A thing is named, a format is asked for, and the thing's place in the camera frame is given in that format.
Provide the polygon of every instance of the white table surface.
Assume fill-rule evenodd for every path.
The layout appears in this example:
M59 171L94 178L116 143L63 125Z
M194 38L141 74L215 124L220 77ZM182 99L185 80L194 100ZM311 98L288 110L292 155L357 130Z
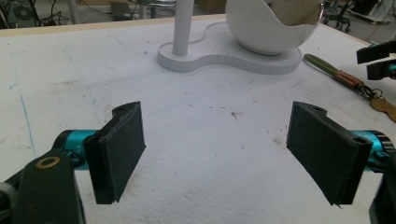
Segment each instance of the white table surface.
M224 17L195 18L191 38L215 21ZM0 36L1 180L47 152L63 130L100 129L112 108L141 101L147 148L120 203L95 204L89 173L76 171L88 223L369 223L381 175L365 172L352 205L330 206L286 149L292 102L323 107L346 129L378 130L393 142L395 124L306 63L283 76L225 65L170 72L156 58L173 38L172 20ZM365 64L357 65L363 47L320 25L300 50L396 103L396 81L368 81Z

